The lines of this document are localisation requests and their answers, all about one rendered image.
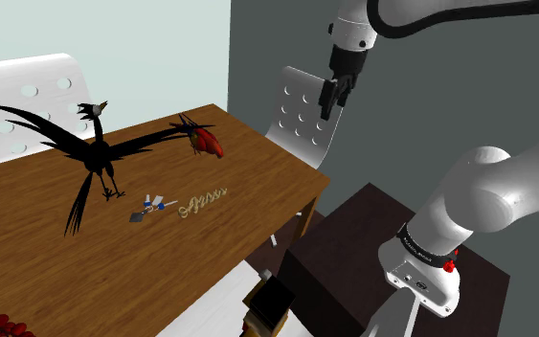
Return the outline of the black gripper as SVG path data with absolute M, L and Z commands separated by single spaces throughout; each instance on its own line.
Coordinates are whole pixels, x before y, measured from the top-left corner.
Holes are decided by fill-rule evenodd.
M 324 80 L 318 100 L 322 120 L 329 120 L 331 110 L 337 100 L 339 106 L 346 106 L 348 96 L 363 70 L 367 54 L 367 50 L 349 51 L 333 45 L 329 60 L 329 69 L 333 72 L 333 77 Z

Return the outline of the red parrot figure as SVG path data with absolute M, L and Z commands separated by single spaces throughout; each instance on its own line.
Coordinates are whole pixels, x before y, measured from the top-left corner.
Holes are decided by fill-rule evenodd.
M 187 132 L 194 154 L 200 155 L 202 152 L 207 152 L 219 159 L 224 156 L 223 149 L 212 132 L 201 127 L 184 113 L 179 113 L 178 116 L 182 126 L 194 126 L 193 130 Z

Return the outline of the dark robot stand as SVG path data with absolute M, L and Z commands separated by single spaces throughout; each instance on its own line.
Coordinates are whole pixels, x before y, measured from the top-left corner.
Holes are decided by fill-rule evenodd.
M 367 184 L 285 252 L 279 280 L 313 337 L 360 337 L 394 289 L 378 260 L 381 243 L 414 213 Z M 447 318 L 421 307 L 412 337 L 498 337 L 510 277 L 460 246 L 460 302 Z

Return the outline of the black and tan box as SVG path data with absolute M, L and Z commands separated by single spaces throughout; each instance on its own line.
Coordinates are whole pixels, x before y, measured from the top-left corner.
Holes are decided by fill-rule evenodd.
M 277 337 L 295 298 L 275 276 L 259 281 L 243 300 L 248 311 L 238 337 Z

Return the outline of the bunch of keys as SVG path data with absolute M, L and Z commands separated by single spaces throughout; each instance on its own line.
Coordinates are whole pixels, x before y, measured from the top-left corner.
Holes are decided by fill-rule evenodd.
M 174 205 L 176 203 L 177 203 L 177 200 L 164 202 L 163 195 L 156 195 L 154 198 L 150 198 L 150 195 L 147 194 L 145 201 L 143 202 L 144 209 L 140 212 L 132 213 L 129 218 L 129 221 L 142 222 L 146 214 L 165 210 L 167 207 Z

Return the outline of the black bird figure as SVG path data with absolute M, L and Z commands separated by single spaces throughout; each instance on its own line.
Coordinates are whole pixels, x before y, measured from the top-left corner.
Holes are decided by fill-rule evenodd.
M 95 141 L 91 144 L 35 113 L 0 105 L 0 110 L 12 113 L 29 121 L 27 124 L 10 120 L 10 123 L 27 127 L 50 139 L 50 142 L 43 142 L 43 145 L 56 148 L 64 152 L 66 157 L 82 162 L 89 171 L 68 215 L 67 224 L 64 230 L 64 234 L 67 234 L 69 228 L 72 228 L 72 235 L 79 231 L 80 222 L 94 174 L 97 174 L 100 177 L 101 185 L 103 187 L 103 196 L 106 200 L 109 200 L 113 195 L 116 195 L 117 197 L 124 196 L 124 192 L 118 191 L 114 179 L 112 161 L 122 160 L 125 156 L 146 152 L 147 146 L 165 140 L 187 137 L 187 132 L 194 129 L 194 126 L 182 126 L 181 124 L 178 124 L 173 128 L 146 134 L 145 136 L 110 146 L 103 138 L 101 121 L 99 119 L 99 115 L 106 106 L 106 102 L 100 105 L 80 103 L 79 106 L 81 107 L 79 114 L 83 114 L 82 119 L 92 121 L 95 127 Z

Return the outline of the brown wooden table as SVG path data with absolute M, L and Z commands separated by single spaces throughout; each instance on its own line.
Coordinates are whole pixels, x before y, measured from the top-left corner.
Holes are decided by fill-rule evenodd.
M 234 116 L 190 111 L 224 156 L 186 140 L 115 164 L 121 198 L 94 183 L 80 229 L 64 234 L 86 177 L 55 149 L 0 164 L 0 314 L 36 337 L 156 337 L 296 213 L 309 216 L 328 178 Z M 193 196 L 227 194 L 197 214 Z M 146 195 L 177 200 L 130 222 Z

